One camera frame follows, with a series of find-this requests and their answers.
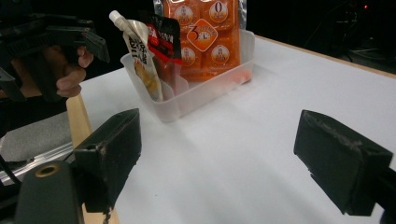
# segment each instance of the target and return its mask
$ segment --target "black device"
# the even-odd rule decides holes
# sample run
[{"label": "black device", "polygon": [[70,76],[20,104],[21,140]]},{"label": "black device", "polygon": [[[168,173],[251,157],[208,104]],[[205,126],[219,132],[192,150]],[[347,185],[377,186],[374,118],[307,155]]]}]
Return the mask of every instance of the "black device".
[{"label": "black device", "polygon": [[0,90],[13,101],[25,101],[21,80],[11,61],[21,59],[48,102],[62,99],[56,94],[56,79],[41,50],[61,46],[66,57],[76,58],[76,47],[109,62],[106,41],[95,33],[94,23],[75,16],[32,12],[29,0],[0,0]]},{"label": "black device", "polygon": [[141,147],[139,110],[112,116],[74,149],[72,163],[48,161],[24,176],[15,223],[81,224],[83,203],[106,223]]},{"label": "black device", "polygon": [[294,154],[344,214],[370,216],[375,203],[380,223],[396,223],[396,173],[392,153],[329,116],[303,110]]}]

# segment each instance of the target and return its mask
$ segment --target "translucent tray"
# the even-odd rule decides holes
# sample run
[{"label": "translucent tray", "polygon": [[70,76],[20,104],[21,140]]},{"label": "translucent tray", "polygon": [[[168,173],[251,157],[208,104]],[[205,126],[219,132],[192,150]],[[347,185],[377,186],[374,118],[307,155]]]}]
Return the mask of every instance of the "translucent tray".
[{"label": "translucent tray", "polygon": [[186,79],[179,77],[177,79],[178,95],[174,95],[172,88],[162,82],[163,96],[168,99],[162,102],[155,102],[150,98],[146,87],[134,71],[131,54],[124,55],[120,61],[144,105],[161,121],[171,122],[250,80],[254,44],[254,34],[240,30],[241,64],[239,66],[201,83],[189,83]]}]

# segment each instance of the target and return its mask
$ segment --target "plastic container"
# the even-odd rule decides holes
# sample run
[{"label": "plastic container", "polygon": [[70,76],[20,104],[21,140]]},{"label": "plastic container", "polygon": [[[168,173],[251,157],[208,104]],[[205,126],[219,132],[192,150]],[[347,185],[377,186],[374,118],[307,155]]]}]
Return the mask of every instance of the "plastic container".
[{"label": "plastic container", "polygon": [[184,78],[179,77],[177,79],[177,95],[173,93],[171,87],[162,82],[163,96],[164,99],[167,99],[162,102],[155,102],[150,98],[145,85],[134,72],[131,54],[124,55],[120,61],[148,110],[154,113],[159,120],[171,122],[250,80],[253,69],[255,36],[250,31],[240,30],[239,32],[241,54],[241,64],[239,66],[198,84],[189,83]]}]

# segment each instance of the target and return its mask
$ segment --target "white cap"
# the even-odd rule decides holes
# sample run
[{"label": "white cap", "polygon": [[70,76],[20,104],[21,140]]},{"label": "white cap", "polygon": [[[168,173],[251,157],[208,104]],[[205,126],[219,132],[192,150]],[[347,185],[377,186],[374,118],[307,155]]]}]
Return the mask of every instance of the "white cap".
[{"label": "white cap", "polygon": [[117,11],[117,10],[113,10],[110,12],[110,14],[108,15],[108,17],[115,22],[118,18],[121,18],[121,14]]}]

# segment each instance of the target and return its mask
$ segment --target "gray fabric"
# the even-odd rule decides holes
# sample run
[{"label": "gray fabric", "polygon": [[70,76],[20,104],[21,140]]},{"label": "gray fabric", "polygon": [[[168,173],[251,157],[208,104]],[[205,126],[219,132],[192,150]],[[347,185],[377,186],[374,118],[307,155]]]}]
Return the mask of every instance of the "gray fabric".
[{"label": "gray fabric", "polygon": [[6,161],[26,161],[71,142],[67,112],[7,133],[0,141]]}]

